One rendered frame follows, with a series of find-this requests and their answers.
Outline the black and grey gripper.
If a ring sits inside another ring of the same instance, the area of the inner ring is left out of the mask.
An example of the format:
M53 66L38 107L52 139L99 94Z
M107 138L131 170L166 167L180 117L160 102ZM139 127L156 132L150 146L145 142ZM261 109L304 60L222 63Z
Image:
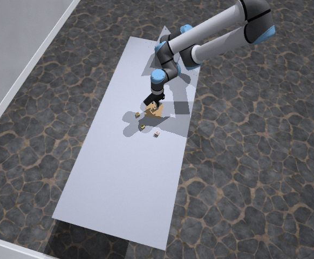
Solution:
M163 89L163 92L164 92L164 89ZM156 104L156 109L157 109L157 110L159 109L159 106L162 105L162 103L160 103L159 100L164 100L163 97L165 97L165 95L164 95L163 92L162 92L160 95L157 95L158 97L155 98L155 99L152 101L152 104L153 104L153 102L155 102L155 104Z

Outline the tan flat mat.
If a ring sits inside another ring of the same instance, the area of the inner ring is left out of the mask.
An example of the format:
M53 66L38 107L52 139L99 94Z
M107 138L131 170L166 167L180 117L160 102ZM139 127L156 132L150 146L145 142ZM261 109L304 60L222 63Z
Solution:
M146 106L145 116L161 119L163 104L159 106L158 110L154 111L153 106L155 105L155 103L150 103L148 106Z

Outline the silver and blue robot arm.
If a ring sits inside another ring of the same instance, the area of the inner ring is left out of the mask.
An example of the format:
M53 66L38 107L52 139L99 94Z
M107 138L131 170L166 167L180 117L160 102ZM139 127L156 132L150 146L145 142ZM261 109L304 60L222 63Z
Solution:
M246 25L232 32L201 46L195 44L238 21L246 20ZM193 70L200 67L205 59L247 44L257 45L274 34L275 26L267 1L237 0L234 6L194 28L187 24L170 35L162 36L160 44L154 49L162 70L151 73L152 93L143 102L148 106L163 92L165 83L180 75L180 65L172 57L176 53L179 52L185 68Z

